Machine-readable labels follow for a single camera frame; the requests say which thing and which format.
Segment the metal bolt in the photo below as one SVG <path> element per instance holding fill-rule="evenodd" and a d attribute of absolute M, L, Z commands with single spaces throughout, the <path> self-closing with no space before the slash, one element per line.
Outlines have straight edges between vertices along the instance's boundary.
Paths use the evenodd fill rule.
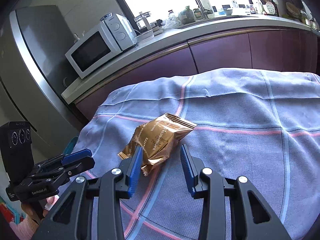
<path fill-rule="evenodd" d="M 113 169 L 113 170 L 111 171 L 111 173 L 114 174 L 114 175 L 118 175 L 118 174 L 121 173 L 121 169 L 115 168 L 115 169 Z"/>
<path fill-rule="evenodd" d="M 239 181 L 240 181 L 241 183 L 246 183 L 246 182 L 248 181 L 248 178 L 245 177 L 245 176 L 240 176 L 240 177 L 239 177 Z"/>
<path fill-rule="evenodd" d="M 76 183 L 82 183 L 82 182 L 84 182 L 84 177 L 79 176 L 76 178 Z"/>
<path fill-rule="evenodd" d="M 210 168 L 203 168 L 202 172 L 206 175 L 210 175 L 212 173 L 212 170 Z"/>

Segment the countertop edge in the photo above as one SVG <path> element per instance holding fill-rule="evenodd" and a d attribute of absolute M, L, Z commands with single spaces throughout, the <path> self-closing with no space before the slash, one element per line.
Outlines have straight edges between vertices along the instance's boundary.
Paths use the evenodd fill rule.
<path fill-rule="evenodd" d="M 119 57 L 105 63 L 86 78 L 81 79 L 79 77 L 61 95 L 66 102 L 70 104 L 112 73 L 138 61 L 139 59 L 143 59 L 152 53 L 209 34 L 220 33 L 234 29 L 243 29 L 249 27 L 256 28 L 263 26 L 296 28 L 312 31 L 316 35 L 320 36 L 319 32 L 311 29 L 311 27 L 307 25 L 284 18 L 270 16 L 217 20 L 190 26 L 185 29 L 172 29 L 157 35 L 149 42 L 142 43 L 136 48 L 124 52 Z"/>

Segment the gold foil wrapper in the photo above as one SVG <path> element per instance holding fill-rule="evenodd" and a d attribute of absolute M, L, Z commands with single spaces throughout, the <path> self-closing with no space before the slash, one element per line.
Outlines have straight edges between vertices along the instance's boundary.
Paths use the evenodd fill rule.
<path fill-rule="evenodd" d="M 170 152 L 178 142 L 190 133 L 195 123 L 187 121 L 173 114 L 163 114 L 160 117 L 139 125 L 122 152 L 118 153 L 121 159 L 126 159 L 140 145 L 143 148 L 141 169 L 147 176 L 152 169 L 170 157 Z"/>

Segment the microwave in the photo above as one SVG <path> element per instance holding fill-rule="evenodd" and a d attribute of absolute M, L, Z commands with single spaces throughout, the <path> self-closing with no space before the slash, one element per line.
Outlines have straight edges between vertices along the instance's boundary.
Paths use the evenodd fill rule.
<path fill-rule="evenodd" d="M 109 13 L 65 54 L 80 78 L 137 44 L 127 18 Z"/>

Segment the blue gripper pad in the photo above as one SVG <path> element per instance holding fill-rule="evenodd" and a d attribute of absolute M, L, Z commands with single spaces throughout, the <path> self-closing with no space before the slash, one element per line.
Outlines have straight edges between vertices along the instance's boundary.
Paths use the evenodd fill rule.
<path fill-rule="evenodd" d="M 128 195 L 129 197 L 132 197 L 132 195 L 136 192 L 137 186 L 138 186 L 138 180 L 140 176 L 140 170 L 141 170 L 141 163 L 142 163 L 142 156 L 143 156 L 143 150 L 142 147 L 137 147 L 135 155 L 137 155 L 136 159 L 134 160 L 134 164 L 129 176 L 129 189 L 128 189 Z"/>
<path fill-rule="evenodd" d="M 181 159 L 184 177 L 186 178 L 188 191 L 191 194 L 191 197 L 194 197 L 196 193 L 195 176 L 191 169 L 190 160 L 184 145 L 182 145 L 180 148 L 180 159 Z"/>
<path fill-rule="evenodd" d="M 84 157 L 92 157 L 92 153 L 89 149 L 84 149 L 84 150 L 81 150 L 81 151 L 78 151 L 78 152 L 75 152 L 75 153 L 72 153 L 70 155 L 66 155 L 63 160 L 61 161 L 61 164 L 64 166 L 64 165 L 67 165 L 69 163 L 73 163 L 73 162 L 76 162 Z"/>

